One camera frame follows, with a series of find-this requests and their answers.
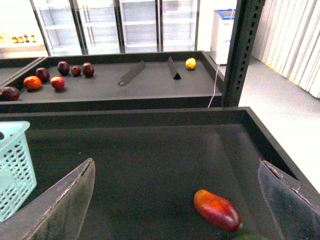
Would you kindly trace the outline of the translucent right gripper left finger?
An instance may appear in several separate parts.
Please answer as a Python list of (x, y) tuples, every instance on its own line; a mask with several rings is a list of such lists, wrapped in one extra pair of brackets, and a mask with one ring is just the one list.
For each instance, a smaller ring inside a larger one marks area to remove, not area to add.
[(89, 158), (0, 225), (2, 240), (76, 240), (95, 184)]

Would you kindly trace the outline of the translucent right gripper right finger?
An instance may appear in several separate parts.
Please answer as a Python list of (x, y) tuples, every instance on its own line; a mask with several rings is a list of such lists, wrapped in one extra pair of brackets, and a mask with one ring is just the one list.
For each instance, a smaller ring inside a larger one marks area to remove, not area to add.
[(263, 160), (258, 181), (281, 240), (320, 238), (320, 194)]

